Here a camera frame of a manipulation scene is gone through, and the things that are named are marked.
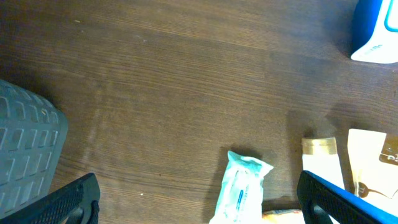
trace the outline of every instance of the wet wipes package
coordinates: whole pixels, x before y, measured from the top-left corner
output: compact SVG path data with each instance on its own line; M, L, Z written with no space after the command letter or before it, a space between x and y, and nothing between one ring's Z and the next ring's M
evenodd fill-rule
M228 165L210 224L260 223L264 176L273 167L228 151Z

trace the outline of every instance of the plastic packet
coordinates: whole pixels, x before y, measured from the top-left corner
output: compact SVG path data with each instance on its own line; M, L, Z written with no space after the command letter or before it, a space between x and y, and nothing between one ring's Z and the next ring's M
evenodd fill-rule
M398 136L350 129L348 155L355 195L398 217Z
M228 151L228 160L210 224L261 223L262 182L274 167L232 151Z

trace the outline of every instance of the wooden table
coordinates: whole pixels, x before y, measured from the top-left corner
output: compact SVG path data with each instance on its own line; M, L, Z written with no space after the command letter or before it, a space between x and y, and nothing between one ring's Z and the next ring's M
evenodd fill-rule
M69 119L52 190L94 172L101 223L207 223L226 152L275 168L263 209L297 208L303 136L397 133L398 66L355 62L355 0L0 3L0 78Z

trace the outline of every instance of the gray plastic basket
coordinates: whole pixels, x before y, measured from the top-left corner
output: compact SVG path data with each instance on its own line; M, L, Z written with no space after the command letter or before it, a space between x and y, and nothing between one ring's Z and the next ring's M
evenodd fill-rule
M0 80L0 219L47 195L67 131L48 100Z

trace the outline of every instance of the plastic wrapper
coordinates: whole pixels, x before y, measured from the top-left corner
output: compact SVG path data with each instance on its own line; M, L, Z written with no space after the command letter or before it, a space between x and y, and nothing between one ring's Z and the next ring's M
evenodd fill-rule
M228 151L216 212L210 224L261 223L264 176L273 167L253 157Z

